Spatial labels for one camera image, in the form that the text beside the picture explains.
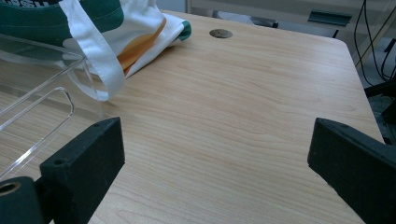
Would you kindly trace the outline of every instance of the transparent plastic box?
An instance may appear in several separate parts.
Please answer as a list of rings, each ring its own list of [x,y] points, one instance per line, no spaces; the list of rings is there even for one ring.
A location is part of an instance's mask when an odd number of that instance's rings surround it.
[[[41,174],[39,164],[104,119],[85,58],[0,35],[0,181]]]

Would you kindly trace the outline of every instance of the table surface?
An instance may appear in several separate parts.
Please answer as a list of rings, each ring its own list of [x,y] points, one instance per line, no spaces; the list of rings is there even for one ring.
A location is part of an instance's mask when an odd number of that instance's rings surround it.
[[[317,117],[382,141],[347,46],[169,13],[192,36],[104,104],[126,163],[91,223],[362,223],[307,164]]]

